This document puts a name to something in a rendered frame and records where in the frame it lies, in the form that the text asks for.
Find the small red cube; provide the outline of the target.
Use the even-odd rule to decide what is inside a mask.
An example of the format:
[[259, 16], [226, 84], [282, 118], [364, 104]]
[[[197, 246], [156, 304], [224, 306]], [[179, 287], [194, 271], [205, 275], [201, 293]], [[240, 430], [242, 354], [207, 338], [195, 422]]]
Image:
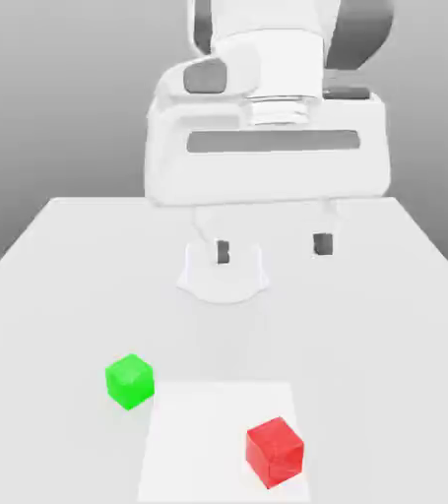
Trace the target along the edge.
[[304, 442], [280, 416], [246, 431], [245, 460], [271, 489], [302, 472]]

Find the small green cube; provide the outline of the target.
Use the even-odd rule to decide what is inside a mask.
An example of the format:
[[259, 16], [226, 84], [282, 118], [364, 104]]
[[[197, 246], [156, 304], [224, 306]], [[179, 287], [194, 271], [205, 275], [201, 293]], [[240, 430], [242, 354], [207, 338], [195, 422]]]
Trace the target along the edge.
[[155, 393], [152, 366], [130, 353], [105, 368], [108, 395], [125, 410], [131, 410]]

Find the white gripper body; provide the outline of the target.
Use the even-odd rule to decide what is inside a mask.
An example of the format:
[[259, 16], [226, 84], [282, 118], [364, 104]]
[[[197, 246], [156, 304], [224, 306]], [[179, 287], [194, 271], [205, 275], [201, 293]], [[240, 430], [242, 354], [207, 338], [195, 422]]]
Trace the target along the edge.
[[145, 194], [161, 206], [380, 197], [391, 179], [386, 107], [329, 99], [307, 124], [248, 124], [244, 103], [152, 106]]

